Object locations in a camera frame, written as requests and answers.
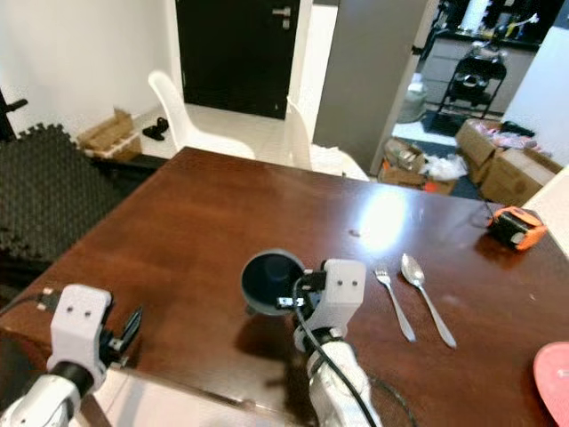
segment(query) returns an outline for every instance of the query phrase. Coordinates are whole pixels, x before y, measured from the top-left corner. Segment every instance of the cardboard box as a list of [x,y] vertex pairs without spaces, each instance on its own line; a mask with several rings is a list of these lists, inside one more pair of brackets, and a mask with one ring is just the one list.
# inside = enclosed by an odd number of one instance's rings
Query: cardboard box
[[[411,156],[411,160],[405,158],[408,155]],[[385,143],[385,157],[390,165],[404,171],[418,173],[425,165],[423,152],[399,138],[389,138]]]
[[112,159],[119,162],[127,162],[142,152],[140,136],[138,133],[127,135],[115,142],[107,149],[86,149],[85,154],[89,157]]
[[445,196],[449,196],[456,185],[456,180],[435,181],[419,173],[404,171],[403,169],[390,165],[387,159],[383,162],[378,181],[384,184],[393,184],[409,189],[420,189]]
[[494,202],[522,206],[562,169],[531,149],[509,149],[493,160],[480,191]]
[[81,133],[77,140],[83,149],[108,149],[133,129],[131,115],[121,109],[115,109],[114,117]]
[[469,178],[475,184],[485,180],[490,172],[493,157],[503,151],[498,149],[490,138],[476,129],[477,124],[483,124],[487,129],[501,128],[500,122],[471,118],[464,122],[454,137],[461,148],[461,155],[469,167]]

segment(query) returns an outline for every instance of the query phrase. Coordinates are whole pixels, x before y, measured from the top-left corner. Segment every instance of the trash bag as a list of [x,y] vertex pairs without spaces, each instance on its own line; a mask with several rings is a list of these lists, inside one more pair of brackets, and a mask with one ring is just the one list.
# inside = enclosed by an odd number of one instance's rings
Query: trash bag
[[421,120],[427,111],[427,91],[423,83],[411,83],[405,94],[398,123],[412,123]]
[[464,159],[455,154],[447,158],[425,155],[425,160],[427,163],[421,168],[421,173],[428,174],[433,180],[456,180],[468,173]]

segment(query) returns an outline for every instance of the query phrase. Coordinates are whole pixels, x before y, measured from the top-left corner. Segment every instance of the red plate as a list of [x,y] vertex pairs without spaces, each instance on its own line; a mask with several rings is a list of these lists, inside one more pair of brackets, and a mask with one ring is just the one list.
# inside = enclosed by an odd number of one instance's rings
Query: red plate
[[561,427],[569,426],[569,342],[553,342],[539,350],[533,376],[553,419]]

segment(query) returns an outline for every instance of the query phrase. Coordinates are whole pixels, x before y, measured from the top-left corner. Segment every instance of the wooden table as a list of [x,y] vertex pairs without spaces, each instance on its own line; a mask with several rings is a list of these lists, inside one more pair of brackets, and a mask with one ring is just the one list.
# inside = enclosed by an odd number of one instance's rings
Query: wooden table
[[[28,292],[69,283],[108,289],[115,329],[143,304],[136,372],[306,422],[313,413],[290,318],[245,314],[241,271],[272,247],[307,267],[356,259],[368,266],[367,286],[348,340],[368,374],[408,399],[420,425],[552,423],[532,363],[541,346],[567,339],[569,266],[549,236],[525,254],[500,246],[481,227],[485,215],[477,201],[184,149]],[[403,252],[425,270],[458,350],[445,346],[420,295],[397,274]],[[401,335],[373,278],[379,261],[416,343]],[[24,305],[0,327],[48,345],[50,318]]]

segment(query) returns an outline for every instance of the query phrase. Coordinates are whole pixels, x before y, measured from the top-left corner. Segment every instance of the spoon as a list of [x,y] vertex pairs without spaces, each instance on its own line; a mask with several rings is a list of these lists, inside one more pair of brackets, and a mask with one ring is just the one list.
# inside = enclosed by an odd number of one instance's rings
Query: spoon
[[449,347],[456,349],[456,341],[453,338],[453,334],[448,330],[448,327],[446,327],[445,322],[438,314],[437,309],[431,302],[427,292],[425,292],[425,288],[423,287],[425,284],[425,274],[423,273],[423,270],[421,270],[419,263],[416,262],[412,256],[403,254],[401,257],[401,272],[411,285],[421,291],[423,298],[425,298],[425,302],[429,306],[430,314],[433,317],[433,320],[435,320],[438,333],[441,335],[441,338],[443,338],[443,341],[446,342],[446,345]]

